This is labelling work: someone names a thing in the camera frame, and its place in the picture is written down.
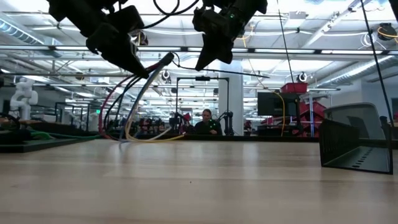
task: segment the man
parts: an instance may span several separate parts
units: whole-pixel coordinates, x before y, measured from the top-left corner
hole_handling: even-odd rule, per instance
[[[201,117],[203,120],[195,125],[196,134],[223,135],[221,125],[211,119],[211,111],[209,109],[203,110]]]

